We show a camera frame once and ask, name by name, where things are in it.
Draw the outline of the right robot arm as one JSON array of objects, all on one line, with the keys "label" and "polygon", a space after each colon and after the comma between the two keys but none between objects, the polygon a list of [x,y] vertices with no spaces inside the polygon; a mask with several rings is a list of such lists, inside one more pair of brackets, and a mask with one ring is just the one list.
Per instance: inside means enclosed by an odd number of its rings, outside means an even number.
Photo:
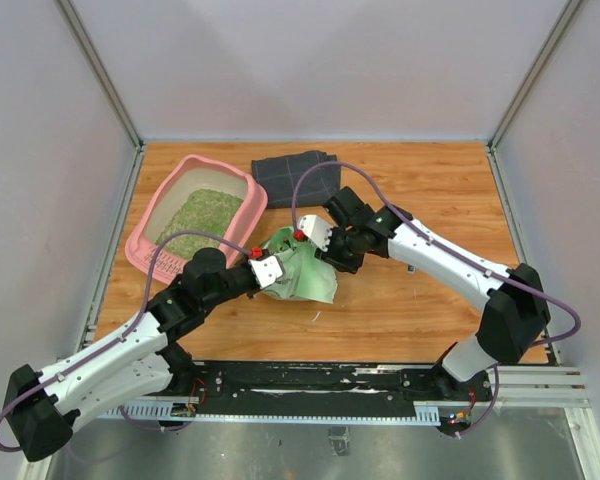
[{"label": "right robot arm", "polygon": [[323,207],[329,221],[315,215],[298,221],[298,234],[315,245],[317,259],[350,274],[368,254],[393,259],[443,283],[480,312],[477,331],[449,347],[431,369],[430,380],[443,399],[460,397],[491,366],[518,363],[548,325],[540,276],[531,266],[488,261],[394,205],[373,210],[348,187]]}]

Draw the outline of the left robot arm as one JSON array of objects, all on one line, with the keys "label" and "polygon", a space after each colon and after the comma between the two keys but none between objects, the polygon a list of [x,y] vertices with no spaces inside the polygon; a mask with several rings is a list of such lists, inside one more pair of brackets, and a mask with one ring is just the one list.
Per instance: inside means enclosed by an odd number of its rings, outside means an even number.
[{"label": "left robot arm", "polygon": [[181,274],[144,303],[136,316],[84,350],[34,370],[25,364],[8,380],[2,418],[30,462],[60,450],[102,413],[148,393],[180,396],[194,371],[178,340],[215,307],[271,286],[283,271],[272,256],[227,267],[223,252],[198,251]]}]

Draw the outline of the pink litter box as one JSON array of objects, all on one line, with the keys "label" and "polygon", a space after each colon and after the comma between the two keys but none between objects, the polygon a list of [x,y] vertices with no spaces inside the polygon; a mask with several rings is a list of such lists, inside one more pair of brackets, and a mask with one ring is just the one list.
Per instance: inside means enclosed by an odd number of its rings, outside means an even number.
[{"label": "pink litter box", "polygon": [[250,174],[227,163],[188,155],[151,198],[126,241],[126,259],[144,273],[155,261],[153,278],[165,284],[203,247],[220,248],[232,264],[240,252],[204,236],[180,236],[160,253],[155,250],[167,236],[183,230],[207,232],[243,247],[267,203],[266,191]]}]

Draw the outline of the green litter bag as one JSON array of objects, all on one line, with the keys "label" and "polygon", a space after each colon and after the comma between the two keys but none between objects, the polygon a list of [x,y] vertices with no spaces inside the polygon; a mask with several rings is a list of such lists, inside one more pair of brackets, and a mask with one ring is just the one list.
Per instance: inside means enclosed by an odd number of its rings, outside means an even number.
[{"label": "green litter bag", "polygon": [[315,257],[315,247],[292,236],[291,226],[278,229],[261,247],[275,254],[285,274],[264,293],[276,300],[332,304],[338,281],[334,267]]}]

